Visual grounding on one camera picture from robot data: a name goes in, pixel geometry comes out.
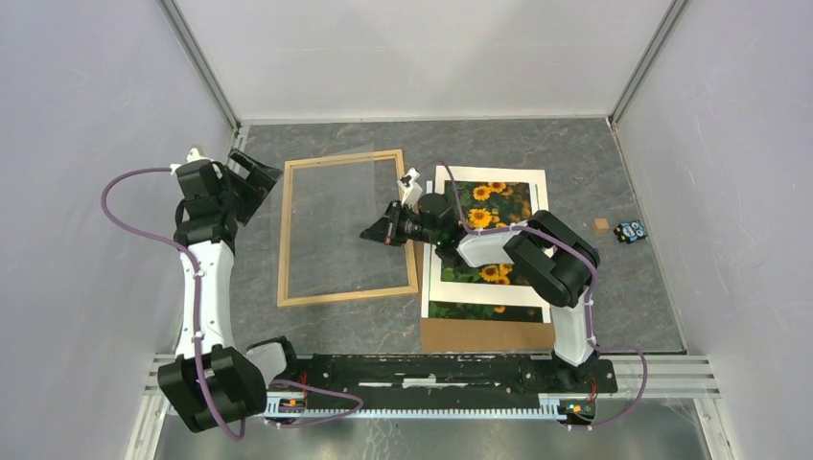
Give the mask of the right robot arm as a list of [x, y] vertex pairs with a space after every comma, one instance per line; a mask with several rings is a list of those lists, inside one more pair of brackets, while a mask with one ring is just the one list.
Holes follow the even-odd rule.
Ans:
[[550, 306], [556, 383], [567, 391], [581, 389], [600, 356], [589, 319], [597, 251], [547, 210], [492, 229], [468, 227], [460, 211], [437, 193], [421, 196], [414, 207], [393, 200], [360, 238], [391, 246], [427, 243], [454, 265], [511, 264]]

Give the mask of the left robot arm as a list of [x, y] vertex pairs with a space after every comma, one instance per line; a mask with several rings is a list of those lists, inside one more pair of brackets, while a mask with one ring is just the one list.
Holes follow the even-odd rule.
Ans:
[[301, 365], [283, 337], [235, 346], [230, 283], [236, 237], [282, 176], [232, 149], [226, 162], [192, 148], [171, 167], [182, 198], [174, 216], [173, 242], [184, 275], [184, 304], [174, 360], [157, 382], [186, 427], [198, 433], [244, 422], [267, 408], [267, 389], [292, 389]]

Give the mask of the wooden picture frame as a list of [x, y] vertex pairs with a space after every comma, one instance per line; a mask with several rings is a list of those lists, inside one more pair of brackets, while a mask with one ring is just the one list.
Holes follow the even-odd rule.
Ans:
[[415, 248], [413, 243], [404, 246], [406, 255], [407, 285], [402, 287], [386, 287], [376, 289], [366, 289], [339, 293], [320, 294], [307, 297], [290, 297], [290, 237], [291, 237], [291, 213], [293, 199], [294, 172], [311, 168], [321, 168], [338, 166], [344, 164], [355, 164], [360, 162], [376, 162], [393, 160], [395, 171], [398, 177], [406, 173], [403, 151], [401, 149], [380, 150], [362, 153], [350, 153], [340, 155], [329, 155], [316, 158], [289, 160], [284, 166], [284, 185], [282, 192], [282, 216], [279, 239], [279, 265], [277, 281], [277, 306], [279, 308], [305, 307], [311, 305], [322, 305], [336, 302], [357, 301], [365, 299], [377, 299], [384, 297], [418, 294], [420, 282], [417, 273], [417, 263]]

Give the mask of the white photo mat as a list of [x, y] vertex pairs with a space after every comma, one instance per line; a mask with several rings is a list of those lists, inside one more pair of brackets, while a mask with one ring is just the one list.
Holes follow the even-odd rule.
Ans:
[[423, 314], [428, 316], [432, 307], [449, 304], [536, 308], [547, 313], [548, 303], [511, 265], [508, 256], [498, 252], [517, 226], [548, 208], [546, 172], [437, 166], [430, 190], [445, 195], [453, 210], [460, 210], [475, 231], [496, 232], [489, 236], [490, 246], [482, 242], [464, 245], [474, 255], [475, 267], [455, 267], [442, 261], [432, 248], [423, 250], [423, 281], [428, 288]]

